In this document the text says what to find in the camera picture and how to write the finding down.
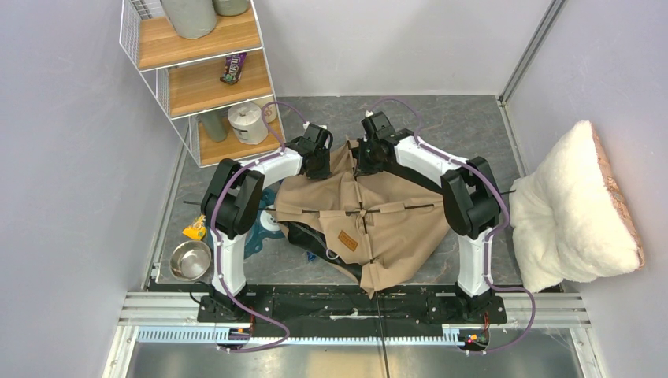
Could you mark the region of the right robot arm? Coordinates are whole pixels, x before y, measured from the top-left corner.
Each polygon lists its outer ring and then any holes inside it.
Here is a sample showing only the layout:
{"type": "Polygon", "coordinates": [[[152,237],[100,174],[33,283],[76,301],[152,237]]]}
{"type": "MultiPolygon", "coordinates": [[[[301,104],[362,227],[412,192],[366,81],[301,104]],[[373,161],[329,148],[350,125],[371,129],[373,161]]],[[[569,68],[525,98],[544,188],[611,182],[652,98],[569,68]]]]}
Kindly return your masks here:
{"type": "Polygon", "coordinates": [[[502,206],[489,163],[447,154],[407,129],[397,131],[382,112],[366,112],[361,124],[358,174],[389,172],[441,196],[446,221],[458,236],[455,312],[465,322],[476,321],[495,297],[490,253],[502,206]]]}

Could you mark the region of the tan pet tent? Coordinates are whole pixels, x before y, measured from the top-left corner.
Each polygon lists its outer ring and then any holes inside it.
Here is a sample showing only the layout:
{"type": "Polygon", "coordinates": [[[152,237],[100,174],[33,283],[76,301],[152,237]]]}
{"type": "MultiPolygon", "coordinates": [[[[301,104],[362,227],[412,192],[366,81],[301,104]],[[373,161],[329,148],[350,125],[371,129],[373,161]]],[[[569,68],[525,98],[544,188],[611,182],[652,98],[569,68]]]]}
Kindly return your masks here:
{"type": "Polygon", "coordinates": [[[450,226],[441,195],[389,172],[356,176],[356,146],[348,141],[331,152],[327,179],[283,180],[275,216],[289,243],[373,295],[410,280],[450,226]]]}

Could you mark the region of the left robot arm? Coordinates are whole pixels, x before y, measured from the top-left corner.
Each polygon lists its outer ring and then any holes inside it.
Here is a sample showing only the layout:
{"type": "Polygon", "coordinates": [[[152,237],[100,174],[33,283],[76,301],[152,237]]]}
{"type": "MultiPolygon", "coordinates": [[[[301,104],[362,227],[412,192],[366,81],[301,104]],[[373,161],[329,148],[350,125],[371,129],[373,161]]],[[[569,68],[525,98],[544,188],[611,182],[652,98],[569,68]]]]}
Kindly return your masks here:
{"type": "Polygon", "coordinates": [[[304,134],[279,149],[246,161],[225,158],[219,162],[202,198],[201,213],[213,240],[213,289],[217,311],[227,321],[239,321],[247,300],[238,295],[246,286],[243,261],[247,233],[260,210],[263,190],[283,179],[329,173],[332,133],[324,126],[306,123],[304,134]]]}

